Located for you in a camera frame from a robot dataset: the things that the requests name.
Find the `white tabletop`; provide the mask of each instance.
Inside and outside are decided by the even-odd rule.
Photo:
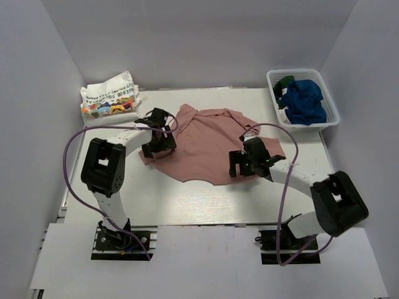
[[[256,227],[161,226],[150,262],[91,260],[95,224],[51,224],[32,278],[43,299],[387,296],[364,229],[333,240],[320,264],[262,265]],[[320,234],[323,246],[329,239]]]
[[[199,110],[229,108],[240,111],[257,122],[277,123],[270,92],[266,88],[165,90],[141,92],[141,95],[147,97],[140,106],[141,115],[154,107],[176,114],[180,106],[187,103]],[[116,132],[117,130],[88,131],[75,167],[72,187],[81,198],[95,206],[95,198],[80,180],[85,153],[92,138],[108,138]],[[264,126],[260,135],[279,138],[287,158],[294,156],[294,145],[284,132]],[[314,171],[331,172],[318,132],[297,135],[297,140],[298,164]],[[144,166],[138,157],[138,150],[126,160],[125,181],[120,191],[125,212],[132,225],[275,222],[281,192],[281,184],[261,178],[230,186],[213,186],[204,181],[181,183],[151,166]],[[65,223],[94,223],[101,219],[96,212],[78,203],[70,194],[67,196],[67,204]],[[313,210],[310,198],[290,189],[283,219]]]

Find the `plastic basket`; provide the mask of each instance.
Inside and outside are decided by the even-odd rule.
[[[290,125],[284,123],[280,117],[279,106],[276,102],[276,98],[273,93],[273,86],[285,76],[292,75],[295,77],[295,80],[313,80],[321,89],[323,100],[322,106],[327,114],[327,121],[325,123],[313,123],[309,126],[306,125]],[[289,131],[303,131],[303,130],[312,130],[312,131],[321,131],[328,126],[335,126],[339,123],[340,117],[335,107],[334,102],[331,99],[330,93],[325,86],[323,78],[321,74],[312,69],[292,69],[292,70],[270,70],[267,72],[267,83],[269,84],[270,94],[273,100],[274,109],[276,111],[277,119],[279,124]]]

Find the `blue cloth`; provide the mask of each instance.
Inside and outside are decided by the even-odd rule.
[[[312,80],[294,80],[287,86],[281,103],[288,107],[286,115],[293,125],[311,125],[327,121],[321,100],[322,91]]]

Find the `white wall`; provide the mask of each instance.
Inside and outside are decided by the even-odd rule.
[[[366,232],[391,298],[399,298],[398,11],[397,0],[359,0],[321,70],[341,116],[324,131],[329,154],[367,203]]]
[[[145,88],[264,87],[320,69],[356,0],[42,0],[87,83],[124,70]]]
[[[1,298],[25,298],[57,216],[63,147],[83,126],[82,84],[40,0],[0,1]]]

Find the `pink cloth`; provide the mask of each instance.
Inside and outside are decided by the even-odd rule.
[[[230,178],[229,175],[229,151],[243,148],[239,136],[246,128],[256,125],[255,121],[237,111],[198,111],[187,104],[180,107],[176,118],[179,122],[179,129],[174,132],[176,152],[161,159],[146,159],[140,152],[146,165],[153,163],[157,170],[181,182],[200,179],[215,186],[257,178]],[[259,130],[253,129],[253,132],[258,134]],[[262,140],[271,156],[285,156],[278,139],[262,137]]]

